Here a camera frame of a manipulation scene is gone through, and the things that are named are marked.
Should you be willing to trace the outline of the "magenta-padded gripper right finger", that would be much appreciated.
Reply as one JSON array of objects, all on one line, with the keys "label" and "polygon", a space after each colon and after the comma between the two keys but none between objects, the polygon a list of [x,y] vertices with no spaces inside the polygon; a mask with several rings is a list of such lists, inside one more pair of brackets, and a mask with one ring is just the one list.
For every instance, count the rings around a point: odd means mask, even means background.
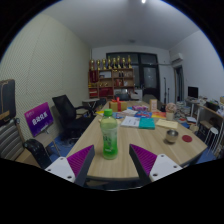
[{"label": "magenta-padded gripper right finger", "polygon": [[134,144],[129,145],[129,154],[144,185],[182,169],[165,154],[156,155]]}]

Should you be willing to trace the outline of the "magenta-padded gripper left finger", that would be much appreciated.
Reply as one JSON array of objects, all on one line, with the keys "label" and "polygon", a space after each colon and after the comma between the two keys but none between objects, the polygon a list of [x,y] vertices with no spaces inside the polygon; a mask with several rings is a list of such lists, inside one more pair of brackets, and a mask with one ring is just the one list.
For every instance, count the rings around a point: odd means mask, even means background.
[{"label": "magenta-padded gripper left finger", "polygon": [[46,171],[83,186],[94,155],[94,146],[90,145],[69,157],[59,157],[46,168]]}]

